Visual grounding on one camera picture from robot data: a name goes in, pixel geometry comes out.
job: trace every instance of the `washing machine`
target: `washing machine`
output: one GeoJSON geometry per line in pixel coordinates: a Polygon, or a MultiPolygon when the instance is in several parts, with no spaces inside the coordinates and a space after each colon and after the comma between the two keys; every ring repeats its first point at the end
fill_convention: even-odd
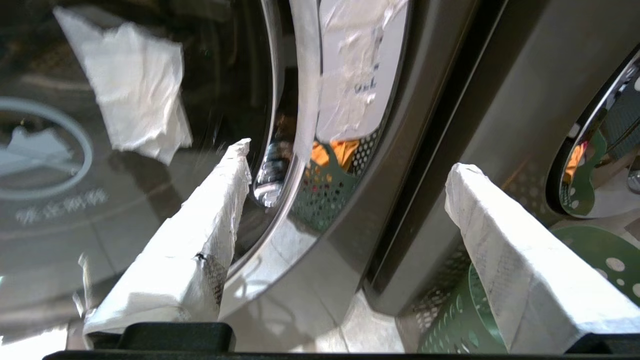
{"type": "Polygon", "coordinates": [[[478,1],[30,0],[0,14],[0,336],[82,321],[250,138],[220,319],[342,322],[478,1]]]}
{"type": "MultiPolygon", "coordinates": [[[[477,165],[552,229],[597,225],[640,245],[640,6],[504,1],[493,13],[480,27],[486,36],[469,44],[470,63],[454,69],[467,82],[445,90],[432,122],[443,131],[427,134],[399,201],[406,207],[393,215],[382,237],[388,247],[367,274],[369,302],[398,316],[408,350],[419,348],[470,263],[444,209],[457,162],[477,165]]],[[[637,293],[633,283],[614,285],[640,297],[640,285],[637,293]]]]}

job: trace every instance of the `tile floor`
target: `tile floor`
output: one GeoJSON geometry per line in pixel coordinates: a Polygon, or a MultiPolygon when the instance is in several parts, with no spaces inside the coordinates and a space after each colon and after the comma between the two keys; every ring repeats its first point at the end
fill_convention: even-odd
{"type": "Polygon", "coordinates": [[[373,311],[359,291],[342,325],[291,352],[404,353],[404,347],[395,318],[373,311]]]}

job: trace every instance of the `white paper towel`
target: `white paper towel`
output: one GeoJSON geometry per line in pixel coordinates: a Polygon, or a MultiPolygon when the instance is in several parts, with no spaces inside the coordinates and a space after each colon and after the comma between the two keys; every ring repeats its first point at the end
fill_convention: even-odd
{"type": "Polygon", "coordinates": [[[162,224],[85,320],[84,334],[122,333],[137,322],[217,320],[251,184],[249,141],[230,146],[180,211],[162,224]]]}
{"type": "Polygon", "coordinates": [[[168,165],[192,138],[180,99],[182,46],[131,22],[103,31],[70,10],[53,10],[95,92],[111,147],[168,165]]]}
{"type": "Polygon", "coordinates": [[[640,332],[640,309],[475,165],[453,166],[445,210],[510,353],[562,354],[590,332],[640,332]]]}

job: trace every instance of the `paper towel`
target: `paper towel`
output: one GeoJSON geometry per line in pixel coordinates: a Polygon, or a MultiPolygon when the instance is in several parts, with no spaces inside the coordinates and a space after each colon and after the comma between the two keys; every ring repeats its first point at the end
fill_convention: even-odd
{"type": "Polygon", "coordinates": [[[167,219],[84,323],[84,334],[122,333],[137,322],[213,322],[236,242],[251,173],[250,139],[220,163],[167,219]]]}
{"type": "Polygon", "coordinates": [[[131,22],[103,31],[70,10],[53,10],[95,92],[111,147],[168,165],[192,138],[180,99],[182,46],[131,22]]]}
{"type": "Polygon", "coordinates": [[[455,164],[446,192],[510,353],[563,354],[587,333],[640,332],[640,309],[475,165],[455,164]]]}

